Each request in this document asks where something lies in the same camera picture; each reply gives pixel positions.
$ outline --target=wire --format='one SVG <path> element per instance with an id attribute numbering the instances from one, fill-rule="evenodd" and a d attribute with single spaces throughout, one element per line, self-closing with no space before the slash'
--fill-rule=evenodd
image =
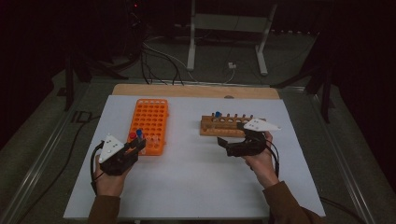
<path id="1" fill-rule="evenodd" d="M 146 83 L 149 85 L 150 83 L 149 83 L 148 79 L 146 78 L 146 75 L 145 75 L 145 68 L 144 68 L 144 66 L 143 66 L 143 54 L 140 54 L 140 67 L 141 67 L 141 69 L 142 69 L 142 76 L 143 76 L 143 79 L 145 79 Z"/>
<path id="2" fill-rule="evenodd" d="M 145 65 L 145 66 L 147 67 L 147 69 L 148 69 L 148 76 L 149 76 L 149 78 L 150 78 L 150 83 L 149 83 L 149 84 L 152 84 L 152 77 L 151 77 L 151 76 L 153 76 L 153 77 L 155 77 L 157 80 L 161 81 L 161 83 L 163 83 L 163 84 L 165 84 L 165 85 L 168 85 L 166 82 L 162 81 L 160 78 L 158 78 L 157 76 L 155 76 L 155 75 L 151 72 L 151 67 L 147 64 L 147 53 L 146 53 L 145 51 L 142 51 L 142 54 L 143 54 L 143 53 L 145 53 L 145 58 L 146 58 L 146 61 L 143 62 L 143 65 Z"/>
<path id="3" fill-rule="evenodd" d="M 235 68 L 233 68 L 233 73 L 231 74 L 230 79 L 228 79 L 226 82 L 224 82 L 222 84 L 227 84 L 228 82 L 230 82 L 233 79 L 233 75 L 235 75 Z"/>
<path id="4" fill-rule="evenodd" d="M 150 54 L 150 53 L 147 53 L 147 52 L 145 52 L 145 53 L 146 53 L 147 55 L 150 55 L 150 56 L 153 56 L 153 57 L 162 58 L 162 59 L 165 59 L 165 60 L 167 60 L 168 62 L 170 62 L 170 63 L 175 67 L 175 69 L 176 69 L 176 74 L 175 74 L 175 76 L 174 76 L 174 78 L 173 78 L 173 80 L 172 80 L 172 85 L 175 85 L 175 80 L 176 80 L 176 78 L 179 78 L 180 83 L 181 83 L 182 85 L 184 85 L 183 81 L 181 80 L 180 72 L 179 72 L 179 70 L 178 70 L 177 65 L 176 65 L 167 55 L 163 55 L 163 54 L 161 54 L 161 53 L 158 53 L 158 54 L 160 54 L 160 55 Z"/>
<path id="5" fill-rule="evenodd" d="M 179 60 L 178 58 L 176 58 L 176 57 L 174 57 L 174 56 L 172 56 L 172 55 L 169 55 L 169 54 L 160 52 L 160 51 L 158 51 L 158 50 L 156 50 L 156 49 L 153 49 L 153 48 L 151 48 L 149 45 L 147 45 L 146 43 L 143 43 L 143 45 L 146 46 L 146 48 L 148 48 L 148 49 L 150 49 L 150 50 L 152 50 L 152 51 L 154 51 L 154 52 L 157 52 L 157 53 L 160 53 L 160 54 L 162 54 L 162 55 L 165 55 L 165 56 L 167 56 L 167 57 L 169 57 L 169 58 L 172 58 L 172 59 L 178 61 L 179 63 L 181 63 L 181 64 L 184 66 L 184 68 L 186 68 L 186 71 L 187 71 L 187 73 L 189 74 L 190 78 L 191 78 L 193 81 L 199 83 L 199 81 L 197 81 L 197 80 L 191 75 L 191 73 L 187 70 L 187 65 L 184 64 L 181 60 Z"/>
<path id="6" fill-rule="evenodd" d="M 29 206 L 29 208 L 23 213 L 23 215 L 20 217 L 20 219 L 18 219 L 17 224 L 20 224 L 20 223 L 26 218 L 26 216 L 29 214 L 29 212 L 30 212 L 30 211 L 35 207 L 35 205 L 44 197 L 44 195 L 50 190 L 50 188 L 52 188 L 52 186 L 56 183 L 56 181 L 59 179 L 59 177 L 61 176 L 61 174 L 64 172 L 64 169 L 66 168 L 67 164 L 70 162 L 70 159 L 71 159 L 71 156 L 72 156 L 72 154 L 73 154 L 74 147 L 75 147 L 75 144 L 76 144 L 76 142 L 77 142 L 77 138 L 78 138 L 79 132 L 81 132 L 81 129 L 82 129 L 87 123 L 91 122 L 91 121 L 94 120 L 94 119 L 99 119 L 99 118 L 100 118 L 100 116 L 91 118 L 91 119 L 89 119 L 88 121 L 82 123 L 81 126 L 79 126 L 79 128 L 78 128 L 78 130 L 77 130 L 77 133 L 76 133 L 76 135 L 75 135 L 75 137 L 74 137 L 74 139 L 73 139 L 73 143 L 72 143 L 72 145 L 71 145 L 71 147 L 70 147 L 69 154 L 68 154 L 68 156 L 67 156 L 67 160 L 66 160 L 64 166 L 62 167 L 61 171 L 59 172 L 59 174 L 57 174 L 57 175 L 55 176 L 55 178 L 54 178 L 54 179 L 52 180 L 52 182 L 47 186 L 47 188 L 44 189 L 44 191 L 40 194 L 40 196 L 38 196 L 38 198 L 37 198 L 37 199 Z"/>
<path id="7" fill-rule="evenodd" d="M 270 147 L 267 148 L 271 152 L 271 154 L 273 155 L 273 157 L 275 159 L 275 174 L 277 177 L 279 177 L 279 153 L 277 152 L 276 146 L 272 142 L 270 142 L 268 140 L 265 140 L 265 141 L 269 142 L 271 144 L 271 146 L 273 146 L 276 151 L 276 154 L 275 154 L 275 152 Z"/>
<path id="8" fill-rule="evenodd" d="M 335 208 L 338 208 L 341 211 L 347 213 L 348 215 L 354 217 L 359 223 L 362 223 L 362 224 L 366 223 L 361 217 L 359 217 L 354 212 L 352 212 L 350 209 L 346 208 L 345 206 L 341 205 L 340 203 L 333 202 L 333 201 L 331 201 L 331 200 L 329 200 L 327 198 L 324 198 L 324 197 L 319 197 L 319 198 L 320 198 L 320 200 L 322 202 L 324 202 L 326 204 L 329 204 L 329 205 L 331 205 L 331 206 L 333 206 Z"/>
<path id="9" fill-rule="evenodd" d="M 238 16 L 238 20 L 236 21 L 236 23 L 235 23 L 235 26 L 233 27 L 233 31 L 236 29 L 236 26 L 238 26 L 238 23 L 239 23 L 239 19 L 240 19 L 240 17 Z M 230 55 L 231 55 L 231 52 L 233 51 L 233 45 L 230 47 L 230 49 L 228 50 L 228 53 L 227 53 L 227 56 L 225 57 L 225 59 L 224 59 L 224 62 L 223 62 L 223 68 L 222 68 L 222 70 L 221 70 L 221 73 L 222 74 L 224 74 L 224 67 L 226 66 L 226 64 L 227 64 L 227 61 L 228 61 L 228 59 L 230 58 Z"/>
<path id="10" fill-rule="evenodd" d="M 97 176 L 94 180 L 96 181 L 99 177 L 101 177 L 105 172 L 102 172 L 101 174 L 99 174 L 99 176 Z"/>
<path id="11" fill-rule="evenodd" d="M 94 161 L 95 161 L 96 152 L 99 149 L 103 148 L 104 144 L 105 144 L 105 141 L 101 141 L 101 143 L 93 149 L 93 152 L 91 154 L 91 160 L 90 160 L 91 186 L 92 186 L 93 192 L 95 192 L 95 194 L 97 194 L 97 189 L 96 189 L 96 183 L 95 183 L 95 173 L 93 171 L 93 164 L 94 164 Z"/>

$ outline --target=white board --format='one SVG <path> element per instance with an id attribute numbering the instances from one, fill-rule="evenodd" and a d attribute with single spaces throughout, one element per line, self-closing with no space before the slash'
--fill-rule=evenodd
<path id="1" fill-rule="evenodd" d="M 113 96 L 107 99 L 65 218 L 87 218 L 94 200 L 90 156 L 108 133 L 126 141 L 138 99 L 167 99 L 169 117 L 161 156 L 139 157 L 121 195 L 119 217 L 134 219 L 263 218 L 269 208 L 262 186 L 243 159 L 227 157 L 216 137 L 199 134 L 202 115 L 219 111 L 267 119 L 279 151 L 279 179 L 299 204 L 324 217 L 315 184 L 282 100 Z M 230 142 L 241 139 L 227 138 Z"/>

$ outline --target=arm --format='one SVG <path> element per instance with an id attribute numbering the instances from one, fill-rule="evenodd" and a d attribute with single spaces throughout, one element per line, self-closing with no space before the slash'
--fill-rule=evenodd
<path id="1" fill-rule="evenodd" d="M 273 141 L 273 136 L 269 132 L 264 134 L 269 142 Z M 259 155 L 243 158 L 264 187 L 265 199 L 270 205 L 271 213 L 274 215 L 277 224 L 323 223 L 320 216 L 302 208 L 297 203 L 285 182 L 279 182 L 275 174 L 271 152 L 264 150 Z"/>
<path id="2" fill-rule="evenodd" d="M 96 156 L 96 187 L 97 196 L 93 202 L 89 224 L 112 224 L 117 223 L 120 211 L 120 195 L 123 190 L 124 181 L 128 175 L 128 169 L 122 175 L 107 175 L 100 169 L 98 156 Z"/>

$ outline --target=orange test tube rack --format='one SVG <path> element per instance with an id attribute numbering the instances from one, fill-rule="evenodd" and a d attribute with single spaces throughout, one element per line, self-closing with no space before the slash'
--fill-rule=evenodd
<path id="1" fill-rule="evenodd" d="M 160 156 L 165 145 L 168 102 L 164 99 L 138 99 L 128 134 L 128 142 L 138 129 L 146 138 L 146 147 L 139 152 L 141 156 Z"/>

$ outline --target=brown sleeve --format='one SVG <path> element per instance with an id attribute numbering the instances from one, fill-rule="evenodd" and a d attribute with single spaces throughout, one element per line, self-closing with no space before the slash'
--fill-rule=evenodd
<path id="1" fill-rule="evenodd" d="M 277 224 L 285 223 L 324 223 L 316 213 L 302 208 L 284 181 L 265 189 L 265 199 Z"/>
<path id="2" fill-rule="evenodd" d="M 120 211 L 120 198 L 114 196 L 96 196 L 93 202 L 88 224 L 112 224 L 117 223 Z"/>

